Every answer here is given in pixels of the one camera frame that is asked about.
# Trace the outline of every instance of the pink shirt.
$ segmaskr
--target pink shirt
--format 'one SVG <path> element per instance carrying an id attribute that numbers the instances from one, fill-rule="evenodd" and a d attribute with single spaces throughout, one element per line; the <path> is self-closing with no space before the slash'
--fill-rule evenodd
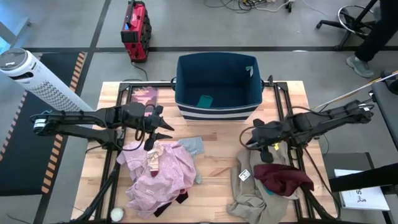
<path id="1" fill-rule="evenodd" d="M 134 142 L 123 148 L 134 149 L 137 145 Z M 118 163 L 127 163 L 134 181 L 133 186 L 126 190 L 131 199 L 127 207 L 133 208 L 141 218 L 149 218 L 157 208 L 173 201 L 181 190 L 192 187 L 196 176 L 192 157 L 181 144 L 161 145 L 165 149 L 159 157 L 159 173 L 155 177 L 150 175 L 147 151 L 142 147 L 135 151 L 122 151 L 117 158 Z"/>

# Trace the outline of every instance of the blue storage bin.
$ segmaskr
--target blue storage bin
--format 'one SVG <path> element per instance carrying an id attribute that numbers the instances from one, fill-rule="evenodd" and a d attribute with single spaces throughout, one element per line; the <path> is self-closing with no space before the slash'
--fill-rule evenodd
<path id="1" fill-rule="evenodd" d="M 232 53 L 181 56 L 175 102 L 185 119 L 244 121 L 262 102 L 264 82 L 255 57 Z"/>

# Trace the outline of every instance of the black floor mat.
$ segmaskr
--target black floor mat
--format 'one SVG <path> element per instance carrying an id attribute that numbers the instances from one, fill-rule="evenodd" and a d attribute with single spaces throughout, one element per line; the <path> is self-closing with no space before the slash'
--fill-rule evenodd
<path id="1" fill-rule="evenodd" d="M 80 77 L 83 53 L 43 54 L 43 62 L 72 90 Z M 1 149 L 0 196 L 47 194 L 57 175 L 66 136 L 37 136 L 29 117 L 51 106 L 25 92 Z"/>

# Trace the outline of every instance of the red portable generator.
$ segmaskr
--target red portable generator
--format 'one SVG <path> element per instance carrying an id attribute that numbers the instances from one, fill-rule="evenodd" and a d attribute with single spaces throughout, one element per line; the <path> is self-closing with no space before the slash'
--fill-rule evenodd
<path id="1" fill-rule="evenodd" d="M 131 62 L 146 62 L 151 32 L 145 4 L 141 1 L 129 1 L 121 37 Z"/>

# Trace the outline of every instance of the wooden tabletop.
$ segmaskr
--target wooden tabletop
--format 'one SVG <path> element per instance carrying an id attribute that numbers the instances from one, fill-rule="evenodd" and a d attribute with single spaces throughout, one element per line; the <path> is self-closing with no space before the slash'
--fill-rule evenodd
<path id="1" fill-rule="evenodd" d="M 293 106 L 304 106 L 308 108 L 307 96 L 305 94 L 304 84 L 301 81 L 287 82 L 289 86 L 290 99 Z M 107 108 L 116 104 L 118 95 L 119 82 L 104 82 L 99 96 L 98 109 Z M 283 93 L 281 92 L 282 105 L 286 114 Z M 264 122 L 270 122 L 278 119 L 278 113 L 275 103 L 274 91 L 272 88 L 265 88 L 262 94 L 262 104 L 245 122 L 227 122 L 227 121 L 186 121 L 180 114 L 178 107 L 174 101 L 174 91 L 170 88 L 159 88 L 158 104 L 164 107 L 162 116 L 175 131 L 168 131 L 162 128 L 158 132 L 168 134 L 174 138 L 170 141 L 176 141 L 182 138 L 190 138 L 201 136 L 205 153 L 199 154 L 194 158 L 196 167 L 203 177 L 203 182 L 194 185 L 188 190 L 189 198 L 184 203 L 177 202 L 166 209 L 160 217 L 154 215 L 148 220 L 142 220 L 137 217 L 134 210 L 127 208 L 129 201 L 125 194 L 127 188 L 132 185 L 127 166 L 122 166 L 119 175 L 118 192 L 116 194 L 115 207 L 122 207 L 125 210 L 124 218 L 121 222 L 245 222 L 239 217 L 232 217 L 226 212 L 227 204 L 233 202 L 230 168 L 236 164 L 236 154 L 242 150 L 242 146 L 238 142 L 240 132 L 248 126 L 252 125 L 252 120 L 260 118 Z M 133 134 L 135 130 L 127 129 L 126 142 L 134 140 Z M 88 147 L 95 146 L 97 143 L 89 143 Z M 325 165 L 318 141 L 311 141 L 307 147 L 309 153 L 316 162 L 324 180 L 328 184 Z M 92 199 L 100 189 L 101 175 L 106 151 L 103 149 L 95 149 L 90 151 L 85 158 L 85 163 L 81 173 L 80 184 L 75 200 L 75 208 L 73 209 L 72 218 L 76 218 L 82 214 L 82 210 L 90 204 Z M 333 199 L 322 186 L 320 178 L 314 167 L 306 155 L 303 157 L 305 170 L 307 175 L 312 179 L 315 186 L 314 196 L 324 206 L 324 208 L 333 216 L 336 216 L 336 209 Z M 103 211 L 106 211 L 109 200 L 109 192 L 105 199 Z M 300 193 L 301 204 L 304 217 L 307 217 L 307 209 L 302 193 Z M 285 217 L 282 222 L 297 221 L 293 202 L 289 202 Z"/>

